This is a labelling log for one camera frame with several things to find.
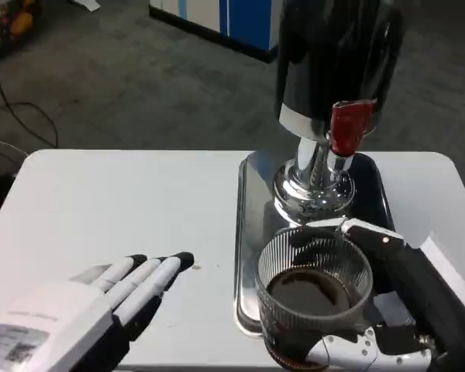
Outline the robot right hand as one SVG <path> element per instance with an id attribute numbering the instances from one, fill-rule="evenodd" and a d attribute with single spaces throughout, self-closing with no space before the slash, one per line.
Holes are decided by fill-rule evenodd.
<path id="1" fill-rule="evenodd" d="M 309 257 L 311 244 L 326 238 L 349 243 L 382 271 L 428 337 L 420 350 L 390 354 L 382 349 L 390 330 L 366 330 L 363 337 L 374 348 L 366 371 L 465 371 L 465 280 L 432 238 L 412 248 L 394 231 L 341 218 L 306 225 L 291 243 Z"/>

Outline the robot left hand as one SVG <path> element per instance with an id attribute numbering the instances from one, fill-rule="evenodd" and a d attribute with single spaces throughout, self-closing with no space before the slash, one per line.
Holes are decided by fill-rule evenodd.
<path id="1" fill-rule="evenodd" d="M 123 257 L 45 284 L 0 315 L 0 371 L 114 371 L 192 253 Z"/>

